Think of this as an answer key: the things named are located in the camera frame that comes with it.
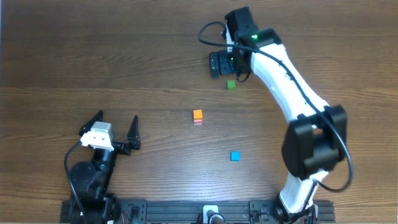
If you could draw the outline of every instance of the wooden surface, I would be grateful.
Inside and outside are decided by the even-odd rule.
[[[139,116],[141,150],[119,158],[110,186],[119,197],[274,198],[287,176],[283,114],[255,76],[236,91],[226,90],[228,77],[212,80],[217,48],[197,41],[206,23],[246,5],[260,28],[276,29],[309,85],[348,112],[353,185],[316,198],[334,201],[340,222],[396,222],[395,0],[3,1],[0,221],[58,221],[70,195],[63,158],[99,109],[117,140]],[[205,37],[221,41],[219,32]],[[92,153],[77,150],[71,165]],[[325,182],[346,177],[342,162]]]

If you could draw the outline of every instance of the wood grain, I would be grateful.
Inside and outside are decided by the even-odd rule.
[[[255,76],[226,90],[197,41],[208,22],[250,6],[273,27],[309,85],[349,115],[354,183],[339,222],[396,222],[398,2],[316,0],[14,1],[2,5],[0,222],[58,222],[70,195],[63,158],[98,109],[124,140],[139,116],[141,151],[121,156],[110,190],[148,200],[274,198],[287,169],[287,127]],[[218,29],[207,39],[221,41]],[[203,109],[202,126],[192,110]],[[230,162],[241,151],[240,162]],[[88,160],[77,150],[71,164]],[[347,176],[342,162],[325,181]]]

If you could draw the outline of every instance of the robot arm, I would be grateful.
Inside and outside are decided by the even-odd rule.
[[[236,73],[238,79],[240,73],[252,71],[266,84],[281,107],[289,124],[282,146],[289,174],[277,197],[274,217],[279,223],[294,222],[314,209],[312,198],[318,184],[345,158],[337,137],[323,119],[329,120],[345,143],[346,113],[341,106],[329,107],[307,85],[275,31],[258,30],[248,7],[233,10],[225,19],[223,36],[227,50],[209,54],[211,74],[217,78],[218,74]],[[321,129],[321,133],[315,134],[314,129]]]

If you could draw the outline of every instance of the tabletop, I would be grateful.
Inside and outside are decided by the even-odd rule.
[[[348,114],[352,186],[315,198],[338,222],[396,222],[398,1],[4,0],[0,74],[0,221],[58,222],[63,167],[79,128],[102,109],[115,139],[139,117],[140,151],[120,156],[110,192],[147,200],[273,199],[287,129],[258,77],[211,79],[198,31],[249,6],[273,27],[307,83]],[[220,29],[204,35],[222,41]],[[203,110],[194,126],[192,111]],[[240,151],[239,162],[230,152]],[[90,160],[77,149],[70,165]],[[348,176],[341,162],[325,183]]]

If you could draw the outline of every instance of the green block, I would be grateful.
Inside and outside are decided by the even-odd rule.
[[[226,87],[227,87],[228,90],[236,89],[235,80],[227,80],[226,81]]]

